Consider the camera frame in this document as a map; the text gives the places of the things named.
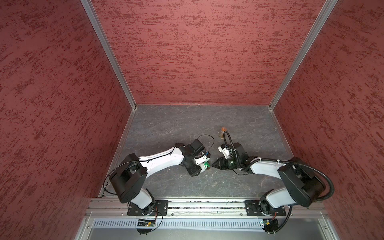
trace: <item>black cable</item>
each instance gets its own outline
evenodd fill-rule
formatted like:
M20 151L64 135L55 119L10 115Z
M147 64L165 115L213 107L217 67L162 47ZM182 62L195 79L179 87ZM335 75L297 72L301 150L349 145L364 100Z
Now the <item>black cable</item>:
M154 229L152 229L151 231L149 231L149 232L147 232L147 233L150 233L150 232L153 232L154 230L156 230L156 229L162 224L162 222L163 222L163 215L162 215L162 213L161 213L161 212L158 212L158 211L155 211L155 210L153 210L153 212L157 212L158 214L161 215L161 222L160 222L160 224L157 225Z
M112 171L110 171L110 172L107 174L107 176L105 177L104 182L103 182L103 188L104 188L104 191L106 191L106 192L109 193L109 194L117 195L116 193L113 193L113 192L108 191L108 190L106 189L106 186L104 186L104 183L105 183L105 181L107 180L107 178L109 177L109 175L110 175L111 173L113 173L113 171L115 171L118 167L121 167L121 166L123 166L124 164L127 164L127 163L131 163L131 162L125 162L125 163L122 163L122 164L118 165L117 167L115 167Z
M287 223L289 217L291 216L292 208L293 208L293 206L289 207L288 214L285 217L283 223L279 226L279 228L276 231L274 231L274 232L272 231L272 232L267 232L267 233L273 233L274 234L274 233L277 233L278 231L280 231L283 228L283 226Z
M314 200L314 202L326 200L326 199L330 198L334 194L334 192L335 192L335 188L334 188L333 182L332 182L332 180L327 175L325 175L321 171L317 170L316 168L313 168L311 166L308 166L308 165L302 164L302 163L298 163L298 162L277 161L277 159L262 158L261 160L259 159L259 160L255 160L255 161L251 162L251 164L249 164L248 167L246 167L243 171L246 172L254 163L260 162L262 160L268 160L268 161L271 161L271 162L285 163L285 164L289 164L289 165L296 165L296 166L301 166L301 167L307 167L307 168L312 169L313 171L317 172L318 174L320 174L327 181L327 183L329 185L329 191L324 196L316 198Z
M138 162L149 162L149 161L152 161L153 159L156 159L156 158L159 158L159 157L164 157L164 156L166 156L166 155L171 155L171 154L173 153L173 150L175 150L175 147L176 147L176 146L173 147L173 149L172 149L172 151L171 151L170 153L167 153L167 154L162 155L162 156L154 157L154 158L147 159L147 160L132 161L133 163L136 163L135 165L132 165L132 166L137 166L137 163L138 163ZM120 167L120 166L122 166L122 165L124 165L124 164L127 164L127 163L131 163L131 162L125 162L125 163L122 163L122 164L118 165L117 167L115 167L112 171L110 171L110 172L107 174L107 176L105 177L104 182L103 182L103 188L104 188L104 191L106 191L106 192L109 193L109 194L117 195L116 193L113 193L113 192L108 191L108 190L106 189L106 186L104 185L104 183L105 183L105 181L107 180L107 178L109 177L109 175L111 175L111 174L113 173L113 171L115 171L118 167Z
M248 174L249 174L248 172L247 172L247 174L238 174L237 172L235 172L234 169L232 169L232 170L233 170L234 173L236 173L237 175L240 175L240 176L242 176L242 175L248 175Z
M239 158L237 157L237 152L236 152L236 150L235 150L235 147L233 146L232 138L231 138L231 136L229 135L229 132L228 132L228 131L224 131L224 133L223 133L223 138L224 138L224 143L225 143L225 145L228 146L228 144L227 144L227 140L225 139L225 134L228 135L229 142L231 143L231 145L232 145L232 149L233 149L233 151L234 151L234 153L235 153L237 166L240 167L240 161L239 161Z
M199 137L201 137L201 136L210 136L213 140L214 140L214 142L211 144L211 146L208 148L208 150L207 150L207 152L209 152L209 150L212 148L212 146L214 145L214 143L215 143L215 139L211 136L211 135L209 135L209 134L201 134L200 136L198 136L196 139L199 139Z
M151 158L151 159L147 159L147 160L141 160L141 161L139 160L139 162L149 162L149 161L152 161L152 160L154 160L156 158L159 158L159 157L164 157L166 155L171 155L173 153L173 150L175 150L175 147L176 146L173 147L173 149L172 149L172 151L170 153L167 153L167 154L164 154L164 155L161 155L161 156L157 156L157 157L154 157L154 158Z

